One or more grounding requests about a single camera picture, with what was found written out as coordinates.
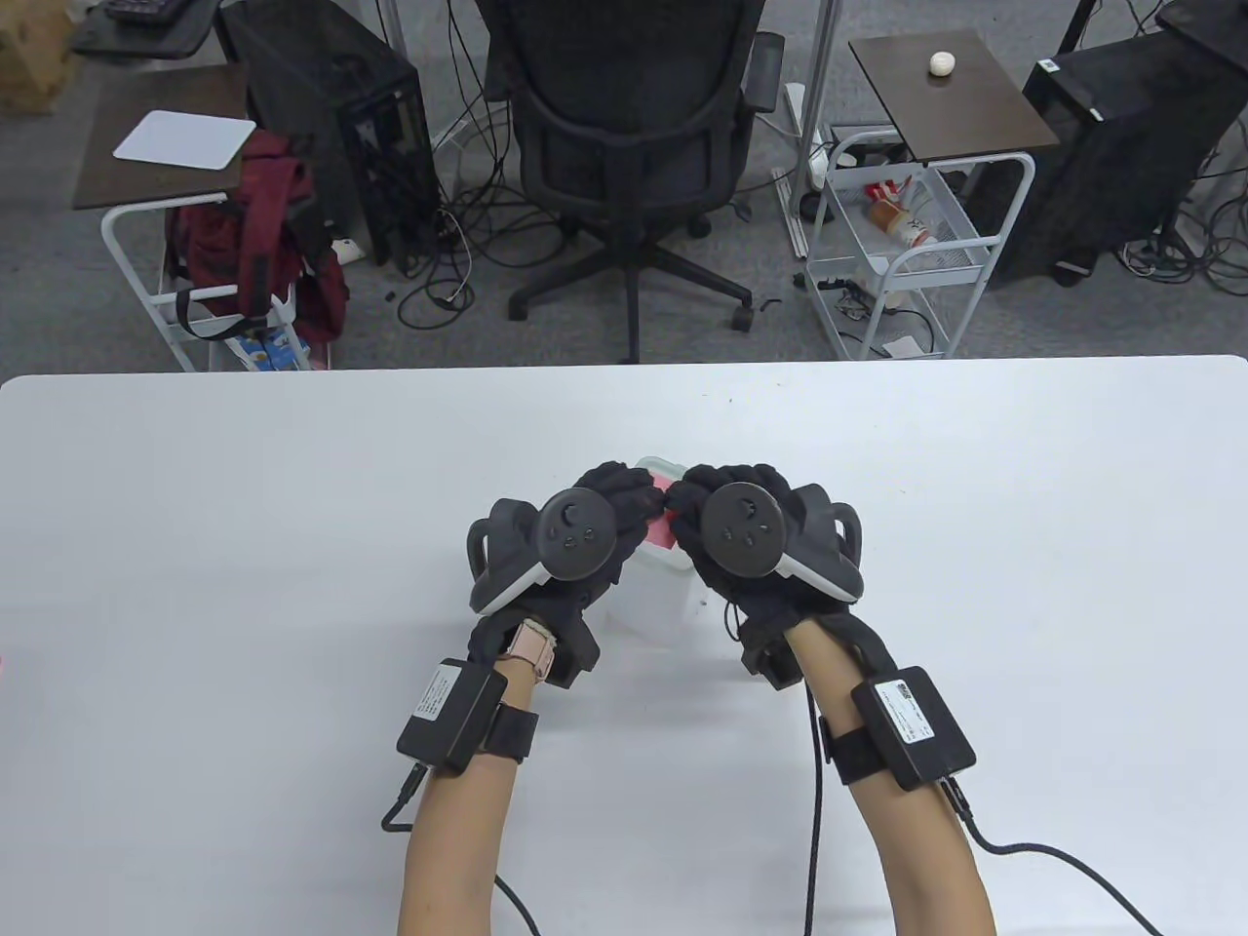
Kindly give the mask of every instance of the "glove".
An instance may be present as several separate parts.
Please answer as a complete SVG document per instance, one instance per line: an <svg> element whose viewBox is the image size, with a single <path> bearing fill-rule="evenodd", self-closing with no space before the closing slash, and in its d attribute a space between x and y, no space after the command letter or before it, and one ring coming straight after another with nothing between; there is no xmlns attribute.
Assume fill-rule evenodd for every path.
<svg viewBox="0 0 1248 936"><path fill-rule="evenodd" d="M725 572L710 558L703 543L701 509L715 490L733 482L758 484L791 517L805 513L789 482L771 466L711 468L701 464L689 469L684 479L668 490L668 509L675 514L671 532L703 582L746 615L738 629L745 668L754 674L761 673L776 689L782 689L801 679L801 669L784 639L785 633L806 618L840 614L849 605L796 577L784 578L771 573L756 579L741 578ZM849 554L845 540L836 533L831 534L826 545L829 550Z"/></svg>
<svg viewBox="0 0 1248 936"><path fill-rule="evenodd" d="M573 487L595 490L615 512L615 549L593 574L575 582L550 579L533 585L502 610L482 618L468 639L468 659L493 664L525 618L542 623L555 638L547 683L567 689L582 670L598 663L600 650L585 625L584 610L620 580L624 560L645 539L650 520L663 514L663 492L644 468L607 462Z"/></svg>

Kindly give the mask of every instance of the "office chair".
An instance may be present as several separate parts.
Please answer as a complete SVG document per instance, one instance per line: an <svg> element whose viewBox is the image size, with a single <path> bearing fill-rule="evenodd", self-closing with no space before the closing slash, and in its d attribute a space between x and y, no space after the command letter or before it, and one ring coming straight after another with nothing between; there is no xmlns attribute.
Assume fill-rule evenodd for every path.
<svg viewBox="0 0 1248 936"><path fill-rule="evenodd" d="M710 232L705 213L731 200L755 115L775 110L784 37L756 32L764 2L477 0L490 34L485 100L512 102L525 196L557 212L567 233L603 243L513 293L508 318L524 321L538 296L618 267L624 363L638 363L639 273L654 268L738 300L731 326L750 329L749 290L659 241L681 226Z"/></svg>

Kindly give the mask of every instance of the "wrist strap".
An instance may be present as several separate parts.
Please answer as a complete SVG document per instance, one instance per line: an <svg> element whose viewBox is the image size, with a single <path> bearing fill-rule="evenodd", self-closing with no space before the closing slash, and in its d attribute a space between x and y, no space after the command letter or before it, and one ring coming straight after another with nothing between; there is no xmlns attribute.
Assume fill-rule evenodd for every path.
<svg viewBox="0 0 1248 936"><path fill-rule="evenodd" d="M856 651L862 675L877 676L897 669L880 635L849 612L820 614L815 622L841 646Z"/></svg>
<svg viewBox="0 0 1248 936"><path fill-rule="evenodd" d="M537 713L499 703L485 740L480 743L482 754L510 758L517 764L523 764L533 748L533 733L537 728Z"/></svg>
<svg viewBox="0 0 1248 936"><path fill-rule="evenodd" d="M827 725L827 719L819 719L819 728L824 735L824 751L827 760L836 765L836 773L841 775L845 786L866 780L889 765L884 763L884 755L871 740L871 734L865 728L857 728L840 738L832 738L832 729Z"/></svg>

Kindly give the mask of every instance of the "sensor label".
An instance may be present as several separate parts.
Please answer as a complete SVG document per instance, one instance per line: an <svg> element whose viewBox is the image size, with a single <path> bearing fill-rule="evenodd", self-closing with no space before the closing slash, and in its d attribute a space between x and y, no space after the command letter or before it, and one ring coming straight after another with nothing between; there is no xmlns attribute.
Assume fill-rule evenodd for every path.
<svg viewBox="0 0 1248 936"><path fill-rule="evenodd" d="M429 680L429 688L424 690L416 711L412 713L412 718L437 721L438 715L442 714L442 706L447 703L447 696L451 695L456 680L459 679L459 673L458 666L439 664L433 673L433 679Z"/></svg>
<svg viewBox="0 0 1248 936"><path fill-rule="evenodd" d="M884 708L892 720L892 726L897 729L902 741L916 744L936 736L932 726L927 724L924 710L919 708L915 696L910 694L906 680L895 679L891 683L880 683L875 691L880 696L880 701L884 703Z"/></svg>

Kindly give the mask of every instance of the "black computer case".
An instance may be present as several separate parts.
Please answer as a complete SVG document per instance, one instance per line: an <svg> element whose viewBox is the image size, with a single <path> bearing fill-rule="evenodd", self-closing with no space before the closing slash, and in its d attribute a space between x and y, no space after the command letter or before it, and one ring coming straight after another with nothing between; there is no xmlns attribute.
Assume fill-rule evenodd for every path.
<svg viewBox="0 0 1248 936"><path fill-rule="evenodd" d="M1060 145L1032 154L1036 181L996 285L1152 235L1248 105L1248 79L1158 32L1041 61L1023 95ZM993 163L973 181L966 210L978 231L1001 228L1020 173Z"/></svg>
<svg viewBox="0 0 1248 936"><path fill-rule="evenodd" d="M378 265L431 253L438 178L411 62L332 0L221 12L256 119L307 147L326 216Z"/></svg>

